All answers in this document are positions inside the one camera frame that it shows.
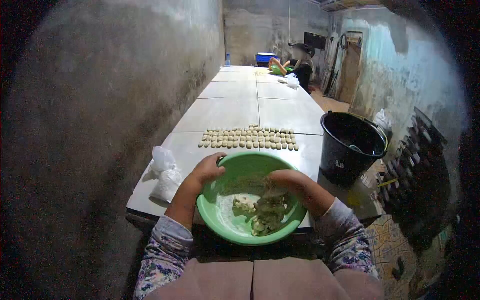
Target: rows of dough pieces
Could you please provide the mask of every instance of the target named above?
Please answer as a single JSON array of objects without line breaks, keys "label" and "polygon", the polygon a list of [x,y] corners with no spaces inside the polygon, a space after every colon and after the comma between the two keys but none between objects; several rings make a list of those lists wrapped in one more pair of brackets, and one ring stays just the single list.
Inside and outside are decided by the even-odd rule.
[{"label": "rows of dough pieces", "polygon": [[258,124],[250,124],[248,128],[233,128],[232,130],[208,129],[204,132],[202,140],[198,147],[212,148],[272,148],[288,149],[290,151],[299,150],[299,145],[295,139],[292,129],[262,128]]}]

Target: bucket rim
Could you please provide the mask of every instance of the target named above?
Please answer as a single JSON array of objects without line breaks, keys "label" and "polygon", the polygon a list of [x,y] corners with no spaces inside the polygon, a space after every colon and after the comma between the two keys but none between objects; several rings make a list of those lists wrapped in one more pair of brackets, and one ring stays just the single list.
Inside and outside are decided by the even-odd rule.
[{"label": "bucket rim", "polygon": [[360,154],[363,154],[363,155],[366,155],[366,156],[370,156],[370,157],[375,157],[377,159],[380,159],[380,158],[383,158],[385,157],[385,155],[387,154],[387,147],[388,147],[388,138],[386,136],[386,134],[383,132],[383,130],[379,129],[378,128],[378,125],[376,125],[375,123],[373,123],[372,121],[368,120],[367,118],[365,117],[361,117],[359,115],[356,115],[356,114],[352,114],[352,113],[349,113],[349,112],[332,112],[331,110],[328,111],[327,113],[323,114],[322,117],[320,118],[320,125],[322,126],[323,130],[328,134],[330,135],[333,139],[335,139],[337,142],[339,142],[342,146],[348,148],[348,149],[351,149],[349,146],[347,146],[345,143],[343,143],[341,140],[337,139],[326,127],[325,127],[325,124],[324,124],[324,120],[325,120],[325,117],[327,115],[330,115],[330,114],[344,114],[344,115],[351,115],[365,123],[367,123],[368,125],[370,125],[382,138],[383,142],[385,143],[385,148],[383,150],[383,152],[379,155],[372,155],[372,154],[367,154],[367,153],[363,153],[363,152],[358,152]]}]

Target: hand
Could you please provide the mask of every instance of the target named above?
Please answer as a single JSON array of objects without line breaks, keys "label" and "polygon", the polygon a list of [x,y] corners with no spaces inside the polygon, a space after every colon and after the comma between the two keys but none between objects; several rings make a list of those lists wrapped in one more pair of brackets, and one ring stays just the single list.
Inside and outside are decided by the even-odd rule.
[{"label": "hand", "polygon": [[189,176],[197,179],[202,186],[206,183],[214,181],[216,178],[225,173],[225,167],[216,166],[216,162],[225,156],[227,156],[227,154],[223,152],[217,152],[213,155],[205,157],[201,162],[198,163]]}]

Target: white table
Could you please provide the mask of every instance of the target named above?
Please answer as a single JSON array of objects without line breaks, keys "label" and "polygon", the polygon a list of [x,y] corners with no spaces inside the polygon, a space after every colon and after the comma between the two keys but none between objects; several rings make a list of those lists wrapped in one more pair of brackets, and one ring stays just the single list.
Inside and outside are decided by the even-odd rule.
[{"label": "white table", "polygon": [[[318,180],[324,133],[320,118],[325,112],[302,88],[293,90],[280,84],[278,78],[268,74],[267,68],[221,68],[161,145],[172,151],[184,178],[205,156],[220,150],[227,154],[240,151],[269,152],[294,165],[312,180]],[[251,123],[295,130],[300,150],[198,148],[203,132],[208,128],[247,127]],[[156,179],[152,179],[149,169],[150,165],[135,187],[127,208],[161,216],[168,204],[149,197],[157,183]],[[333,194],[338,194],[339,198],[343,195],[341,192]],[[362,213],[355,208],[354,211],[367,217],[379,215],[376,211]],[[204,224],[198,212],[194,223]],[[300,227],[311,227],[308,215]]]}]

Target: person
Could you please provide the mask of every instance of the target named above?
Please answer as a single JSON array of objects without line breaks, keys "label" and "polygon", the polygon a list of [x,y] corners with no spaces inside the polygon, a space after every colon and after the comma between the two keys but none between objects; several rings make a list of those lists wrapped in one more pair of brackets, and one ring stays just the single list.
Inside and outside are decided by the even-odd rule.
[{"label": "person", "polygon": [[302,199],[314,232],[331,249],[321,260],[284,258],[254,262],[199,263],[189,259],[197,195],[226,171],[216,153],[204,158],[180,185],[145,248],[134,299],[382,299],[363,226],[352,210],[308,176],[278,170],[268,184]]},{"label": "person", "polygon": [[[315,49],[306,44],[293,45],[293,59],[281,64],[280,61],[272,57],[268,63],[268,69],[272,69],[272,65],[279,67],[283,76],[288,74],[295,74],[300,82],[300,86],[310,94],[308,83],[310,82],[312,74],[315,73],[315,66],[313,65],[312,57],[315,55]],[[292,65],[293,71],[287,71],[286,67]]]}]

